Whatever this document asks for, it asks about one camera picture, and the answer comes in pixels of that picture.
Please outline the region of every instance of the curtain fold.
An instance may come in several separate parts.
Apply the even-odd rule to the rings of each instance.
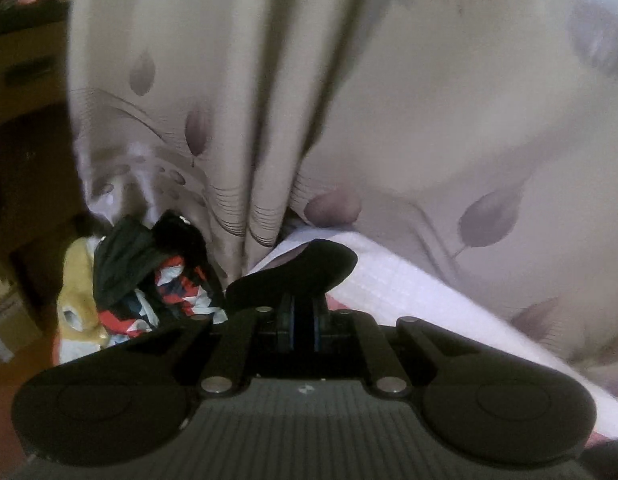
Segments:
[[[68,79],[103,221],[353,228],[618,395],[618,0],[74,0]]]

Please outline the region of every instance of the plush toy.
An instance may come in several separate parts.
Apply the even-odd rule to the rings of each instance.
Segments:
[[[97,238],[78,238],[64,255],[62,290],[57,300],[59,363],[109,345],[93,299],[93,249]]]

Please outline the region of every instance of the round pad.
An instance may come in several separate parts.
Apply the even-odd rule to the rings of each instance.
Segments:
[[[577,381],[484,354],[449,359],[425,390],[423,414],[451,446],[503,465],[576,455],[596,421],[595,404]]]
[[[166,443],[186,417],[186,392],[156,359],[120,352],[87,367],[51,368],[16,395],[19,436],[49,460],[109,465]]]

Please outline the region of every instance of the beige curtain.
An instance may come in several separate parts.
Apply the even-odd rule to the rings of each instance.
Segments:
[[[618,0],[74,0],[69,75],[100,218],[354,228],[618,395]]]

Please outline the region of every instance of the screw head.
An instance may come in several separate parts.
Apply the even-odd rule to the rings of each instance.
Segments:
[[[202,380],[200,385],[208,394],[223,394],[231,389],[233,383],[227,377],[213,376]]]
[[[407,389],[407,383],[399,377],[382,377],[375,381],[375,387],[385,394],[399,394]]]

